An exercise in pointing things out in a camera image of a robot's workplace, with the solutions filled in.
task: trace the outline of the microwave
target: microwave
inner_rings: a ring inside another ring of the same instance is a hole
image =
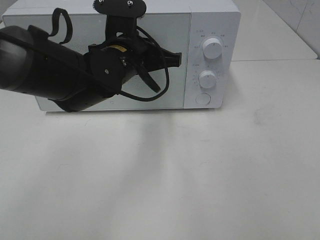
[[[137,19],[137,25],[164,49],[181,53],[180,66],[169,68],[167,92],[150,102],[115,95],[87,110],[220,108],[241,18],[237,6],[232,0],[145,0],[145,3],[145,15]],[[55,8],[67,10],[72,20],[73,37],[65,44],[67,48],[84,54],[92,43],[104,41],[106,16],[95,11],[90,0],[18,0],[2,20],[6,27],[27,29],[34,25],[50,32]],[[64,37],[65,25],[61,19],[60,31],[52,41]],[[150,75],[162,89],[165,87],[163,69]],[[138,76],[122,89],[145,98],[154,95]],[[42,111],[61,111],[46,98],[36,97],[36,101]]]

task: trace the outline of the timer knob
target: timer knob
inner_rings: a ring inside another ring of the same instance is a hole
[[[217,84],[217,75],[211,71],[206,70],[199,75],[200,86],[204,89],[211,89]]]
[[[216,59],[222,54],[222,43],[216,37],[211,37],[204,41],[203,54],[207,59]]]

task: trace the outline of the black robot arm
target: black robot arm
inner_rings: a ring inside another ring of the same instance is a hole
[[[1,29],[0,88],[47,98],[66,112],[85,110],[114,95],[143,102],[164,95],[170,82],[168,68],[179,67],[182,55],[161,48],[137,26],[146,4],[142,0],[96,0],[93,7],[107,15],[106,40],[90,45],[84,55],[62,46],[71,40],[73,28],[67,11],[61,8],[52,14],[51,34],[32,25],[28,30],[18,26]],[[58,44],[48,38],[58,33],[60,15],[66,20],[67,34]],[[149,74],[160,69],[166,73],[162,91]],[[158,94],[143,98],[122,91],[122,85],[135,75]]]

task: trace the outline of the white table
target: white table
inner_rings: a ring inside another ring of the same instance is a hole
[[[2,91],[0,239],[318,239],[319,76],[233,62],[219,110],[44,113]]]

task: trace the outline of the wall tile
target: wall tile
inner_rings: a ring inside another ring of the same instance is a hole
[[[297,33],[320,56],[320,0],[309,0]]]
[[[294,31],[297,30],[308,0],[264,0]]]

